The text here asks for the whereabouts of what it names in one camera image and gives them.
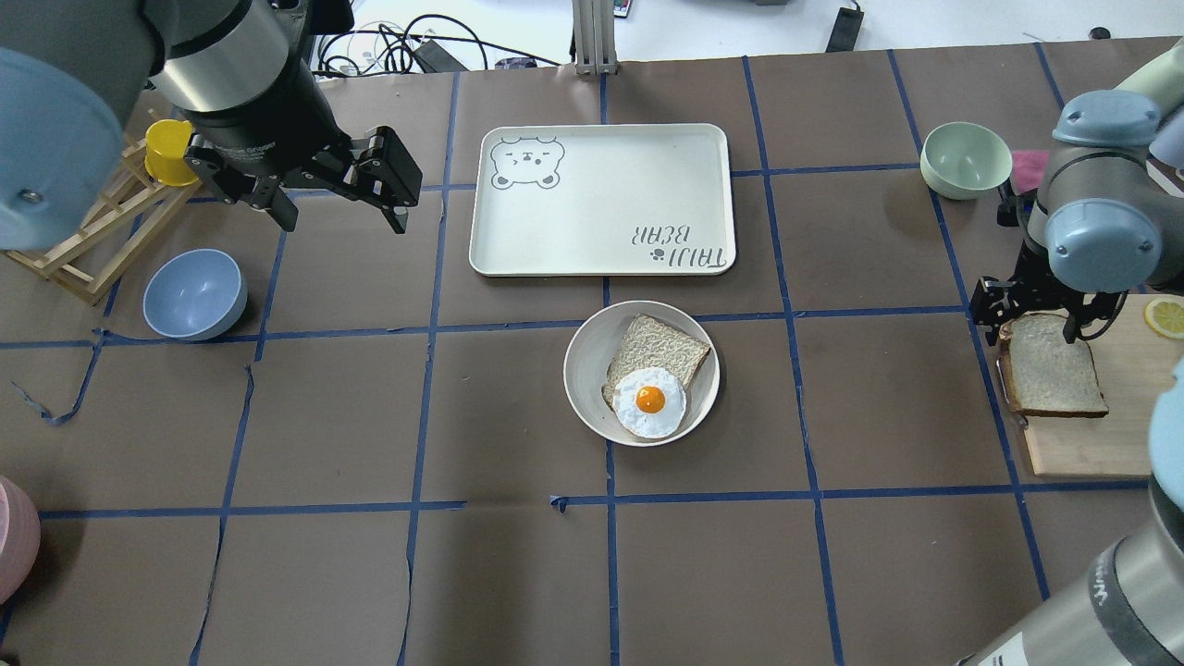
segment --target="toast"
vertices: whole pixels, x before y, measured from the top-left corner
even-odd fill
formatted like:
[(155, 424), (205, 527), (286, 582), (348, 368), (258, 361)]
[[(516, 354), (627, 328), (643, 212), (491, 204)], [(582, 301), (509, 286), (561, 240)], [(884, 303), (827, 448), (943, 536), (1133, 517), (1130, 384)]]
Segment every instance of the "toast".
[(707, 342), (652, 316), (639, 314), (629, 324), (617, 353), (609, 363), (607, 382), (600, 388), (600, 395), (611, 408), (612, 391), (617, 383), (643, 367), (665, 369), (687, 390), (710, 350)]
[(999, 373), (1011, 411), (1098, 418), (1109, 414), (1089, 344), (1064, 342), (1066, 318), (1029, 313), (999, 331)]

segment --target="pink cloth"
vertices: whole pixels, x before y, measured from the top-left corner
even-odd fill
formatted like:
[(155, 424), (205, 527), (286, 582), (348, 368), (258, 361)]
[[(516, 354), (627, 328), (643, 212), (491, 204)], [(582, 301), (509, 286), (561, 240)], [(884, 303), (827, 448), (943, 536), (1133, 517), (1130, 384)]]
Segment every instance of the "pink cloth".
[(1040, 187), (1048, 167), (1048, 151), (1011, 152), (1011, 187), (1016, 194)]

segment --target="rectangular tray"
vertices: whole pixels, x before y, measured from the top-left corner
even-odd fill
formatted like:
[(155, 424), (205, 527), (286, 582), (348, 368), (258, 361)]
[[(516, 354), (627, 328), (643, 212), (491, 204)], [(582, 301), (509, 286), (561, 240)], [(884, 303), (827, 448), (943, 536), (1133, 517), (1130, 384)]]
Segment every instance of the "rectangular tray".
[(482, 141), (469, 243), (482, 275), (718, 275), (735, 256), (714, 124), (502, 127)]

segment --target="pink bowl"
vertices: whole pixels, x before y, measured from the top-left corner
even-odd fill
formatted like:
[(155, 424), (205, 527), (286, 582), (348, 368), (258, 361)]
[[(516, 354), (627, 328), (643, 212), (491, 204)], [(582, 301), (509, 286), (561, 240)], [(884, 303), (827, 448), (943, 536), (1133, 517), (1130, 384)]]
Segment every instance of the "pink bowl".
[(0, 603), (25, 582), (41, 545), (41, 521), (33, 500), (0, 476)]

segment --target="yellow cup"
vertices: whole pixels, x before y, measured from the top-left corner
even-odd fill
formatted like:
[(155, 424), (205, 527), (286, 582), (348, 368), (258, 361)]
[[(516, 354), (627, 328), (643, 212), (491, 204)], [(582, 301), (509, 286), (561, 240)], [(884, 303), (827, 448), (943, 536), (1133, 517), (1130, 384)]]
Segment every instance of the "yellow cup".
[(193, 126), (188, 121), (159, 120), (144, 134), (148, 152), (144, 168), (148, 175), (165, 185), (184, 187), (198, 179), (189, 165), (185, 164), (185, 149), (189, 146)]

